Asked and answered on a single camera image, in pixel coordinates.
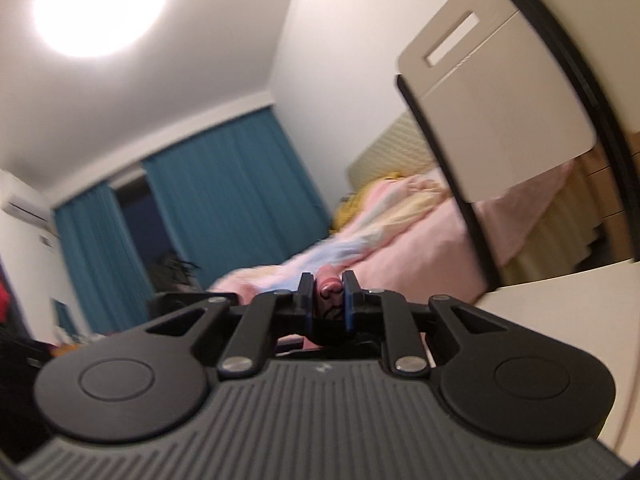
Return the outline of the bed with pink sheet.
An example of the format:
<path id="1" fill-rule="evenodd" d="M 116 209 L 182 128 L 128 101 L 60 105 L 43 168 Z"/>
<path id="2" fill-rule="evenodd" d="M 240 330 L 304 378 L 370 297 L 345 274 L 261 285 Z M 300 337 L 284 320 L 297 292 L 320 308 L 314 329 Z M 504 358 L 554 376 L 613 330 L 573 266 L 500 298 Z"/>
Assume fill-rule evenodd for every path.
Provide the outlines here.
<path id="1" fill-rule="evenodd" d="M 601 222 L 586 178 L 574 162 L 483 200 L 476 212 L 506 285 L 572 273 L 589 256 Z M 415 302 L 436 294 L 473 302 L 488 289 L 452 196 L 347 270 L 364 288 L 394 290 Z"/>

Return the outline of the cardboard box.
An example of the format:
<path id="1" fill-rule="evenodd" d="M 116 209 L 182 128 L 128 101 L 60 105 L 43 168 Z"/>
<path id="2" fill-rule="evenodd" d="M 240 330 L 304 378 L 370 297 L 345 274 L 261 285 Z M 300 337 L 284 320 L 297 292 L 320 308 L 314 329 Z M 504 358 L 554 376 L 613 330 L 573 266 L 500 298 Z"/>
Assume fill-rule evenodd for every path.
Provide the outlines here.
<path id="1" fill-rule="evenodd" d="M 596 204 L 601 220 L 600 227 L 612 260 L 619 262 L 636 258 L 628 226 L 628 214 L 620 199 L 613 170 L 601 142 L 597 140 L 593 148 L 580 155 L 577 161 Z"/>

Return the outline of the pastel striped duvet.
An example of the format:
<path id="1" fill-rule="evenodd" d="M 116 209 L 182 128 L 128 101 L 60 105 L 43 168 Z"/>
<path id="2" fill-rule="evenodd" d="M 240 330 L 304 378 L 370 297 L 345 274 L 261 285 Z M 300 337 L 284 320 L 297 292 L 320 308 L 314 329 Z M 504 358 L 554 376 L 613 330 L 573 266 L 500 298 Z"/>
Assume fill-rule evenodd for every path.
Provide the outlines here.
<path id="1" fill-rule="evenodd" d="M 209 289 L 235 292 L 248 301 L 267 290 L 293 289 L 303 273 L 315 274 L 324 266 L 343 272 L 390 244 L 450 196 L 448 185 L 434 171 L 378 181 L 370 188 L 360 213 L 341 231 L 284 263 L 231 271 Z"/>

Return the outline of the blue curtain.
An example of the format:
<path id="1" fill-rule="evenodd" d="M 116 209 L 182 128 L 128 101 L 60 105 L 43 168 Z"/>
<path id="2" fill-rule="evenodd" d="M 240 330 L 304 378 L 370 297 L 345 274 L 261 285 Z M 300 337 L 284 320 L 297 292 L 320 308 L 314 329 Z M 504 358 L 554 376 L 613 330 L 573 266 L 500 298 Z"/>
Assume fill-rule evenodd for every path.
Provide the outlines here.
<path id="1" fill-rule="evenodd" d="M 171 145 L 142 162 L 160 218 L 198 282 L 281 263 L 326 236 L 330 218 L 270 108 Z M 101 182 L 55 211 L 82 313 L 99 334 L 148 319 L 153 287 L 116 194 Z"/>

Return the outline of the white air conditioner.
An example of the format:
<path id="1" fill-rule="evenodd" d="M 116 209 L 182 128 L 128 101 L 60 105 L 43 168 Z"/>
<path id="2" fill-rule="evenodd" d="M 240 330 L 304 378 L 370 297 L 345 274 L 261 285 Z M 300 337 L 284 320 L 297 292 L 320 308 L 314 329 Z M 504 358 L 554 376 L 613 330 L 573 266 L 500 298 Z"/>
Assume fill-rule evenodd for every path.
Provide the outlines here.
<path id="1" fill-rule="evenodd" d="M 41 229 L 51 226 L 52 209 L 47 197 L 13 174 L 2 174 L 1 210 Z"/>

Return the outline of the beige quilted headboard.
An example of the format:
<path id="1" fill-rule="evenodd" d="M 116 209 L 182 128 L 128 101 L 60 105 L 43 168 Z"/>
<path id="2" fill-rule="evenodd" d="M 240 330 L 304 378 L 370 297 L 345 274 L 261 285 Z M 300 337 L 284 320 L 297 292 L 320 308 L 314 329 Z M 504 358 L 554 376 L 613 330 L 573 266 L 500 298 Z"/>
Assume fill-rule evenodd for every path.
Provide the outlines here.
<path id="1" fill-rule="evenodd" d="M 403 112 L 346 170 L 352 192 L 388 174 L 409 177 L 438 166 L 410 110 Z"/>

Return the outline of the round ceiling lamp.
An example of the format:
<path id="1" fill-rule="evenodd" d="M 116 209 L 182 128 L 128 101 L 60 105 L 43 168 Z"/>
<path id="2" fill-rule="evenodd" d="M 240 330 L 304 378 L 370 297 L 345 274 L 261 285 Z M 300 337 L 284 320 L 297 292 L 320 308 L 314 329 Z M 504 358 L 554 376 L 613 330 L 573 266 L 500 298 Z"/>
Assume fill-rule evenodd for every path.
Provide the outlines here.
<path id="1" fill-rule="evenodd" d="M 129 50 L 160 19 L 169 0 L 32 0 L 43 44 L 63 58 L 94 60 Z"/>

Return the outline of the white chair with black frame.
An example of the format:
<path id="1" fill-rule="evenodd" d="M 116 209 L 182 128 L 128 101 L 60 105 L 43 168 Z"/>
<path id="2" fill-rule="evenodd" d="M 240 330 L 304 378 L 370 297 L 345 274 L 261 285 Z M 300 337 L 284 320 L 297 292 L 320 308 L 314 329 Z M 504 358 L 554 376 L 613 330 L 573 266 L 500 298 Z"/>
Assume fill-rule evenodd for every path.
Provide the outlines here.
<path id="1" fill-rule="evenodd" d="M 397 87 L 436 157 L 490 290 L 497 253 L 474 208 L 588 152 L 596 130 L 511 0 L 447 0 L 398 58 Z"/>

